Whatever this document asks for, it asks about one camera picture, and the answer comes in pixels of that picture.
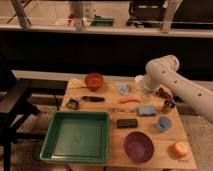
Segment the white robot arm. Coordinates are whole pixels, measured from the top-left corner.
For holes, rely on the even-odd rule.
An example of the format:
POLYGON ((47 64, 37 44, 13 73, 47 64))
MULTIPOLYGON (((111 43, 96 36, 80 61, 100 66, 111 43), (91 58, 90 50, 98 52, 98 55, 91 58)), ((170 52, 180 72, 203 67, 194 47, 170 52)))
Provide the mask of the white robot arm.
POLYGON ((213 124, 213 91, 179 75, 179 66, 174 55, 152 59, 146 64, 146 74, 137 86, 144 94, 154 94, 164 85, 213 124))

